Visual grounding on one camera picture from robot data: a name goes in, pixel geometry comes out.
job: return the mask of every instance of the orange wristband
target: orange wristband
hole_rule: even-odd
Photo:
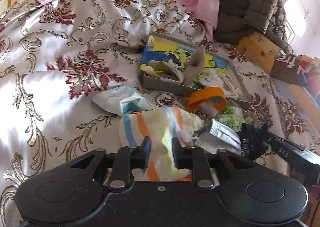
[[[205,101],[210,101],[217,111],[222,111],[227,105],[226,96],[224,95],[223,90],[219,87],[209,87],[192,93],[187,103],[187,109],[190,111],[197,111],[199,105]]]

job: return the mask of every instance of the floral bedspread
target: floral bedspread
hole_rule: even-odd
[[[151,31],[230,59],[253,99],[250,108],[270,131],[320,153],[319,136],[282,98],[273,81],[231,45],[206,40],[203,24],[170,0],[21,0],[0,21],[0,213],[19,225],[17,187],[31,176],[96,148],[120,148],[120,117],[95,105],[94,94],[124,82],[156,106],[184,108],[185,98],[142,88],[139,52]],[[210,117],[197,115],[205,122]],[[257,162],[287,174],[267,152]]]

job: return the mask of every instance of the white cloth with colored stripes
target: white cloth with colored stripes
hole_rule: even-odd
[[[122,117],[119,136],[122,146],[141,145],[144,137],[151,138],[151,155],[146,170],[134,169],[135,180],[175,181],[189,174],[188,169],[176,169],[172,155],[172,138],[181,145],[191,145],[194,131],[202,120],[178,107],[162,107]]]

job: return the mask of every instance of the plastic bag of green material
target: plastic bag of green material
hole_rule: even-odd
[[[227,101],[226,108],[215,119],[235,132],[241,130],[242,123],[256,126],[257,122],[256,117],[252,113],[245,111],[232,100]]]

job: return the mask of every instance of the screw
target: screw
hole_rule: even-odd
[[[125,187],[125,182],[123,182],[122,180],[113,180],[109,185],[112,188],[119,189]]]
[[[213,186],[213,182],[210,180],[202,179],[198,182],[198,186],[202,188],[210,188]]]
[[[166,190],[165,186],[158,186],[158,191],[165,191],[165,190]]]

